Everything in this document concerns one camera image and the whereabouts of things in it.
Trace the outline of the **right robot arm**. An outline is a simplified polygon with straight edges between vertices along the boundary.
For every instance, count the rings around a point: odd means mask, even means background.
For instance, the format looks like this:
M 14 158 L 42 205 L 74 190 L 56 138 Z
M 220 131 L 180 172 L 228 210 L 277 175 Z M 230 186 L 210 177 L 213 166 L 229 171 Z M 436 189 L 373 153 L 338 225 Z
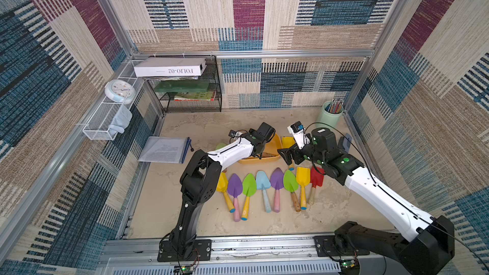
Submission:
M 357 193 L 395 227 L 396 232 L 348 221 L 334 232 L 337 251 L 367 250 L 399 262 L 410 274 L 438 274 L 455 255 L 454 225 L 417 208 L 375 177 L 350 155 L 327 127 L 307 134 L 302 123 L 289 126 L 295 144 L 278 153 L 287 164 L 305 160 L 321 173 Z

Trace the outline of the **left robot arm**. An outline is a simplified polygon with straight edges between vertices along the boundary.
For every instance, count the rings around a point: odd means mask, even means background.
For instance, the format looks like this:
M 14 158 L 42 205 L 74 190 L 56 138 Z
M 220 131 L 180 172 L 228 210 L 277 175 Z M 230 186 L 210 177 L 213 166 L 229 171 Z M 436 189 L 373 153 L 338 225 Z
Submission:
M 176 227 L 169 233 L 169 244 L 179 258 L 190 257 L 197 236 L 197 223 L 203 207 L 215 193 L 220 173 L 234 163 L 260 157 L 275 129 L 263 122 L 257 130 L 230 132 L 233 142 L 221 149 L 196 151 L 181 178 L 182 206 Z

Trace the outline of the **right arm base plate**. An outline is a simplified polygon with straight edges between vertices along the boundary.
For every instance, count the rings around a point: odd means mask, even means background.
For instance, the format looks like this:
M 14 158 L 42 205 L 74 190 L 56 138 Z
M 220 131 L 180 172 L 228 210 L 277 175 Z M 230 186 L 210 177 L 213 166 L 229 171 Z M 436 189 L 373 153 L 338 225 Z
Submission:
M 368 250 L 359 250 L 346 241 L 345 238 L 335 235 L 319 235 L 313 237 L 315 249 L 319 257 L 367 256 Z

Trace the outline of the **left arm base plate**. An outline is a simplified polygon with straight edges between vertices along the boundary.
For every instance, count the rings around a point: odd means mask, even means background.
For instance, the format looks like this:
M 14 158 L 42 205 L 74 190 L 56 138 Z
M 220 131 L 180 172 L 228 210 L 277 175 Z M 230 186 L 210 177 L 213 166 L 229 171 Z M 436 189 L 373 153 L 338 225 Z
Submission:
M 196 239 L 193 243 L 186 244 L 178 249 L 168 239 L 159 243 L 158 262 L 201 262 L 209 261 L 211 258 L 212 240 Z

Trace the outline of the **yellow scoop orange handle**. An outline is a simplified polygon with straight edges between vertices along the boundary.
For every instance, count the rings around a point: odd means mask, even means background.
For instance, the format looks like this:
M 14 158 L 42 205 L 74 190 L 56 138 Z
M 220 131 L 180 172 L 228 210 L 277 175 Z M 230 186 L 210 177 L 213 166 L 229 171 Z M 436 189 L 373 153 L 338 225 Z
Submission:
M 283 148 L 290 148 L 290 147 L 292 147 L 295 144 L 295 139 L 293 137 L 291 137 L 291 136 L 284 136 L 284 137 L 282 137 L 281 141 L 282 141 L 282 147 Z M 294 171 L 295 165 L 294 164 L 290 164 L 289 165 L 289 169 L 291 171 Z

